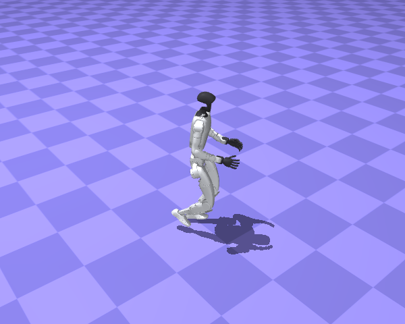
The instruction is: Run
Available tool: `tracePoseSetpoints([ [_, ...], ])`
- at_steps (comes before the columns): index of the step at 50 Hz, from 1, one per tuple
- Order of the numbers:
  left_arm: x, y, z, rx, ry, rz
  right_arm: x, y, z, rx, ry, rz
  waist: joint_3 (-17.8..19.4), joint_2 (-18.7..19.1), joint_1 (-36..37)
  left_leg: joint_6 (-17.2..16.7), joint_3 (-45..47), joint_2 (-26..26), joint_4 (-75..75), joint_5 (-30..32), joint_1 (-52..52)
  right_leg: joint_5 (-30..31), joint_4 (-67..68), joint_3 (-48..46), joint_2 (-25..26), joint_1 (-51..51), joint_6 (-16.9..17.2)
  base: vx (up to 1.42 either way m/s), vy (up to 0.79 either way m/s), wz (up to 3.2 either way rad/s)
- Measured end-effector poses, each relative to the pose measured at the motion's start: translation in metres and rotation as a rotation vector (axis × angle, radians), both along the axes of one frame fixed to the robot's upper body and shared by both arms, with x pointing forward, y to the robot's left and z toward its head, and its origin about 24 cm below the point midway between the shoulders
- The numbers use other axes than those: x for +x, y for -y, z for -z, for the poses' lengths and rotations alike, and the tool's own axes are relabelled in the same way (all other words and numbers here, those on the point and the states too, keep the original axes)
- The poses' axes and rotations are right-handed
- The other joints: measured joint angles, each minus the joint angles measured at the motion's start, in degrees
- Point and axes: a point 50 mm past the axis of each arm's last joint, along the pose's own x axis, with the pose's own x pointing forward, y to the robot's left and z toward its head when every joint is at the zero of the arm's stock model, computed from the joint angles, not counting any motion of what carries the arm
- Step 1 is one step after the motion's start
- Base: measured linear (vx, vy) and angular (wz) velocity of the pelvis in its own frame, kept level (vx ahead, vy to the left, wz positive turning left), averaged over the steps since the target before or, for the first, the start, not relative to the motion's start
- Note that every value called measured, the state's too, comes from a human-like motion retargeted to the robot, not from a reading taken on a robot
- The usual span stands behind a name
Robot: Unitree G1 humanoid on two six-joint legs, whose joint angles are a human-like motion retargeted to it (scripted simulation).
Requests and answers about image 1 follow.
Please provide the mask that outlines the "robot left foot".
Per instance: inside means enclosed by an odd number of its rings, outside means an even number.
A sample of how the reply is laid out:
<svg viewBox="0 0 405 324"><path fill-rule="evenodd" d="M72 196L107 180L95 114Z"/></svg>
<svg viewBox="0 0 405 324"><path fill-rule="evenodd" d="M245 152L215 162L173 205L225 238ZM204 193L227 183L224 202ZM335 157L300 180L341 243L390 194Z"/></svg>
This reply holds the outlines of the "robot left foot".
<svg viewBox="0 0 405 324"><path fill-rule="evenodd" d="M199 214L199 215L186 215L187 219L207 219L208 215L203 213L203 214Z"/></svg>

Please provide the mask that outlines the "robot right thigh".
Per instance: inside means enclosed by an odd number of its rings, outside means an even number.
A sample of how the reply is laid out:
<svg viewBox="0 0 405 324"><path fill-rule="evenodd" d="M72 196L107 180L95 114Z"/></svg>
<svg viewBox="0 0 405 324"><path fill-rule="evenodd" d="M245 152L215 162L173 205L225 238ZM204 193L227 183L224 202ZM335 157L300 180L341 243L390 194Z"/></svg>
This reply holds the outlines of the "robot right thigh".
<svg viewBox="0 0 405 324"><path fill-rule="evenodd" d="M200 166L198 164L198 162L192 164L190 174L194 179L200 178L198 181L200 183L199 186L203 195L205 196L203 202L208 202L208 204L210 204L211 206L210 208L211 210L215 202L215 192L209 174L207 173L206 169L203 166Z"/></svg>

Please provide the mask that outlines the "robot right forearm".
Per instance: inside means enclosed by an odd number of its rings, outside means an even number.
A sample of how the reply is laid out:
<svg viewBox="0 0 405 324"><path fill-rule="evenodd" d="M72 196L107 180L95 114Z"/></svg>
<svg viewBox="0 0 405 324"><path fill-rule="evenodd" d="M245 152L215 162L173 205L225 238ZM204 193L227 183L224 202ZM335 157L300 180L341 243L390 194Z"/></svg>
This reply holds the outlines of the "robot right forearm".
<svg viewBox="0 0 405 324"><path fill-rule="evenodd" d="M201 160L206 160L210 161L212 163L221 163L221 158L216 157L215 155L211 155L210 153L207 153L206 151L201 151L200 149L196 149L194 151L195 156L197 156Z"/></svg>

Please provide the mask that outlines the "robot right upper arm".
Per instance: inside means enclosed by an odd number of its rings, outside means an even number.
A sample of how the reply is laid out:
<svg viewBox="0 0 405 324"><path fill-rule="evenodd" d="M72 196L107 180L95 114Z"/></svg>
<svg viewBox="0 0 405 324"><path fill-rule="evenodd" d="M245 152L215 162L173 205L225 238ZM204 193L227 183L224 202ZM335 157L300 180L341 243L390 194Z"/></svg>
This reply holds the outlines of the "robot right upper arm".
<svg viewBox="0 0 405 324"><path fill-rule="evenodd" d="M191 152L195 156L194 151L199 149L199 144L201 142L202 134L204 132L204 122L203 121L196 121L193 126L193 139L192 139L192 149ZM196 156L195 156L196 157Z"/></svg>

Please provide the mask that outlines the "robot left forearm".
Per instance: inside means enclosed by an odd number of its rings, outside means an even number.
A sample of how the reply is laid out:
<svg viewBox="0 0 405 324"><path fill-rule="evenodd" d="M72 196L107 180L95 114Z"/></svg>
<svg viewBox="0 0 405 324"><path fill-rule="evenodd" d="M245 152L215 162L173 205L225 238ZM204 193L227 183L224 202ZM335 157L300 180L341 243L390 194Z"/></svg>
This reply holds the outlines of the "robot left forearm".
<svg viewBox="0 0 405 324"><path fill-rule="evenodd" d="M218 134L216 131L214 131L214 129L210 129L209 131L209 135L210 137L214 138L217 142L220 142L221 144L225 144L226 140L222 139L222 135Z"/></svg>

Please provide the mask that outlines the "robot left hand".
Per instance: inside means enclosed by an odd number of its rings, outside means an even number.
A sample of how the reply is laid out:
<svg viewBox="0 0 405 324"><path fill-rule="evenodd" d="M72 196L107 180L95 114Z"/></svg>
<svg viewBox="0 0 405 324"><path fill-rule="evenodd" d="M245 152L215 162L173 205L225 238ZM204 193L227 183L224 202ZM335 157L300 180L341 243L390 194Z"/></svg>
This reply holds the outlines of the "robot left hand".
<svg viewBox="0 0 405 324"><path fill-rule="evenodd" d="M242 143L238 140L238 139L233 139L233 138L231 138L231 139L229 139L229 138L227 138L227 137L222 137L222 139L223 140L226 140L226 143L225 144L229 144L229 145L231 145L231 146L234 146L234 147L236 147L238 150L239 150L239 152L240 152L240 150L242 150Z"/></svg>

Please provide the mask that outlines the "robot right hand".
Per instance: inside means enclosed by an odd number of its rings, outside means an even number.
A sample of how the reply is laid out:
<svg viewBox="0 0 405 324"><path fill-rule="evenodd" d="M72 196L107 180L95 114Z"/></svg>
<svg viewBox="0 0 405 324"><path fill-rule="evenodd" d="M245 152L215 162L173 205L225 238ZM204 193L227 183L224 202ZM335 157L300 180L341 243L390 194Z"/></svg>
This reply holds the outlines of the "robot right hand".
<svg viewBox="0 0 405 324"><path fill-rule="evenodd" d="M239 161L239 159L238 159L238 160L236 160L236 159L230 159L230 158L232 158L232 157L236 157L236 155L231 156L231 157L226 157L226 158L223 158L223 157L221 157L221 156L216 156L216 157L220 157L220 158L221 158L221 163L219 163L219 164L222 164L222 163L223 163L226 167L231 167L232 169L237 169L236 167L238 167L238 165L234 165L234 164L240 164L240 163L233 162L233 161ZM232 163L234 163L234 164L232 164ZM232 167L232 166L230 166L230 165L235 166L235 167Z"/></svg>

